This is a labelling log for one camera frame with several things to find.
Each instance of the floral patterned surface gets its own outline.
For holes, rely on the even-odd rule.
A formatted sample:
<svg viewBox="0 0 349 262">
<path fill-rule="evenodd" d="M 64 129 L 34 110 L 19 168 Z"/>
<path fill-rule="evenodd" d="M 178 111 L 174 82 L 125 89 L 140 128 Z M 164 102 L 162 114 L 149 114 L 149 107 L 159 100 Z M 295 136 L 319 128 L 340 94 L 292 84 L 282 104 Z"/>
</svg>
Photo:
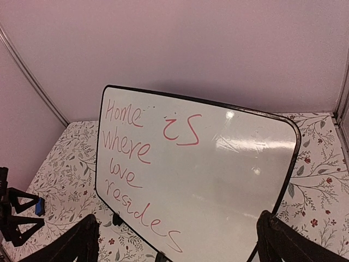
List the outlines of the floral patterned surface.
<svg viewBox="0 0 349 262">
<path fill-rule="evenodd" d="M 286 116 L 299 126 L 302 146 L 278 216 L 303 236 L 349 258 L 349 174 L 331 116 Z M 97 121 L 75 122 L 54 145 L 28 189 L 46 200 L 45 226 L 21 247 L 3 242 L 12 261 L 48 245 L 89 213 L 101 224 L 98 261 L 154 261 L 156 252 L 127 226 L 112 225 L 112 212 L 95 194 L 97 132 Z M 34 208 L 21 215 L 35 216 Z"/>
</svg>

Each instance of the red flower print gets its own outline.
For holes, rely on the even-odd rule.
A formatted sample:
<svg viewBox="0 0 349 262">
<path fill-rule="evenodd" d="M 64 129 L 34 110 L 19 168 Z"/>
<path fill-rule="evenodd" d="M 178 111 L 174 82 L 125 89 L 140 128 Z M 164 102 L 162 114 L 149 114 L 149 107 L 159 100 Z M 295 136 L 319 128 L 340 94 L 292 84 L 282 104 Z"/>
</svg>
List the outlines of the red flower print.
<svg viewBox="0 0 349 262">
<path fill-rule="evenodd" d="M 314 228 L 315 226 L 317 226 L 317 220 L 316 219 L 313 219 L 310 221 L 311 223 L 311 226 Z"/>
</svg>

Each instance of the whiteboard stand foot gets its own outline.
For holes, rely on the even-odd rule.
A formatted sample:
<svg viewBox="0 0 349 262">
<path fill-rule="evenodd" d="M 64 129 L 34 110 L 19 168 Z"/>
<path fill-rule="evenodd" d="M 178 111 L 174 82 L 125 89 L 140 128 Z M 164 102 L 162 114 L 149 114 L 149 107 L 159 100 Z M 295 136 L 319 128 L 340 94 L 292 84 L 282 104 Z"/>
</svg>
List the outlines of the whiteboard stand foot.
<svg viewBox="0 0 349 262">
<path fill-rule="evenodd" d="M 167 262 L 167 258 L 162 253 L 157 253 L 157 257 L 155 258 L 155 262 Z"/>
<path fill-rule="evenodd" d="M 113 214 L 113 225 L 121 226 L 124 223 L 124 220 L 122 220 L 119 216 L 119 214 L 114 213 Z"/>
</svg>

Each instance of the white wall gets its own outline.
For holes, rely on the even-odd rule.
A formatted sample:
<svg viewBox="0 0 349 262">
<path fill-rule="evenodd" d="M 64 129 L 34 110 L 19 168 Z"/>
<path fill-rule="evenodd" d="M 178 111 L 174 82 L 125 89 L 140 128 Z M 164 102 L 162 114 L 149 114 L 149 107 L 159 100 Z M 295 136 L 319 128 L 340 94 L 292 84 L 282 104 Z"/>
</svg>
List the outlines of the white wall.
<svg viewBox="0 0 349 262">
<path fill-rule="evenodd" d="M 105 85 L 271 112 L 333 111 L 348 0 L 0 0 L 0 21 L 70 121 Z"/>
<path fill-rule="evenodd" d="M 26 190 L 64 130 L 0 42 L 0 166 Z"/>
</svg>

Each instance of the whiteboard surface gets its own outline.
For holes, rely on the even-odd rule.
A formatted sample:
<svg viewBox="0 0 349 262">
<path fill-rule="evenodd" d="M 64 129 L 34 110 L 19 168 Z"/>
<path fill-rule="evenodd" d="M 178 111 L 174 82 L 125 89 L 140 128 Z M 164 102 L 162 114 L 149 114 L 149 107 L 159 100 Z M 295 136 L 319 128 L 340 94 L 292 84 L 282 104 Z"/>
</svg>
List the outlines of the whiteboard surface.
<svg viewBox="0 0 349 262">
<path fill-rule="evenodd" d="M 296 147 L 287 122 L 107 87 L 96 189 L 174 262 L 246 261 Z"/>
</svg>

